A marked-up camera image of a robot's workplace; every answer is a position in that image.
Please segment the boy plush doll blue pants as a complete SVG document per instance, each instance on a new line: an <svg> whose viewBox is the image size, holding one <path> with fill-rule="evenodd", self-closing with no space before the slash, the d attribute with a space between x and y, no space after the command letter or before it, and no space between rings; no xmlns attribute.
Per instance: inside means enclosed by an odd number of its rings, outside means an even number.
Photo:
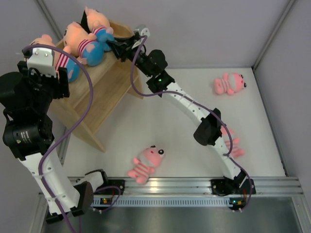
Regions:
<svg viewBox="0 0 311 233"><path fill-rule="evenodd" d="M94 67L103 61L104 50L96 35L87 33L77 22L72 22L66 27L63 44L83 65Z"/></svg>

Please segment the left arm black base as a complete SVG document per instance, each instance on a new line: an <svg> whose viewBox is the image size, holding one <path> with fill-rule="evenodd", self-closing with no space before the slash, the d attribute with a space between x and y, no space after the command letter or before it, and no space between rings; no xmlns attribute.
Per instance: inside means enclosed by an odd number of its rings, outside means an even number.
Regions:
<svg viewBox="0 0 311 233"><path fill-rule="evenodd" d="M95 191L96 195L118 195L120 190L120 194L122 195L125 190L125 180L124 179L110 179L108 182L104 183L102 186L97 188Z"/></svg>

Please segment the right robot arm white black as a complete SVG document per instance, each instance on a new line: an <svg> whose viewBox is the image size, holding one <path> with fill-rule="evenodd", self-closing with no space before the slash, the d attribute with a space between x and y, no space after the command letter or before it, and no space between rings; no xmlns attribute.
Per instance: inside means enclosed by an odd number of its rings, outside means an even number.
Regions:
<svg viewBox="0 0 311 233"><path fill-rule="evenodd" d="M165 70L167 62L161 50L146 54L141 49L147 37L135 34L129 38L116 38L108 41L117 59L132 62L132 69L138 68L149 77L147 86L152 96L160 96L179 108L195 124L194 139L202 146L212 147L219 159L223 171L225 186L233 193L244 188L246 181L251 181L247 172L231 156L233 138L229 128L221 120L221 112L215 108L208 109L187 95Z"/></svg>

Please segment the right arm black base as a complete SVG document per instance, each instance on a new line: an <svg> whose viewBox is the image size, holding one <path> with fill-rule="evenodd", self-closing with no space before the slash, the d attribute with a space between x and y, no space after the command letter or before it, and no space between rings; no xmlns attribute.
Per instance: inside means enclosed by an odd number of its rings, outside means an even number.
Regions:
<svg viewBox="0 0 311 233"><path fill-rule="evenodd" d="M250 194L250 191L252 191L252 194L256 193L254 181L252 179L249 181L247 177L242 180L231 180L228 178L212 179L210 184L212 194L218 196Z"/></svg>

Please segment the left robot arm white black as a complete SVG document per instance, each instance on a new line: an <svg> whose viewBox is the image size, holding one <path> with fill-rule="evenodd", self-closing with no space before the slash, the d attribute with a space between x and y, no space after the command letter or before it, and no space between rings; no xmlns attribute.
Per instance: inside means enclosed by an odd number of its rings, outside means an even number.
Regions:
<svg viewBox="0 0 311 233"><path fill-rule="evenodd" d="M47 223L59 222L68 213L81 216L90 208L94 191L106 193L110 182L98 169L72 184L58 155L51 151L55 141L47 111L54 99L70 96L67 70L60 68L54 76L46 76L24 61L17 67L18 71L0 78L0 102L6 118L3 142L44 194L49 206Z"/></svg>

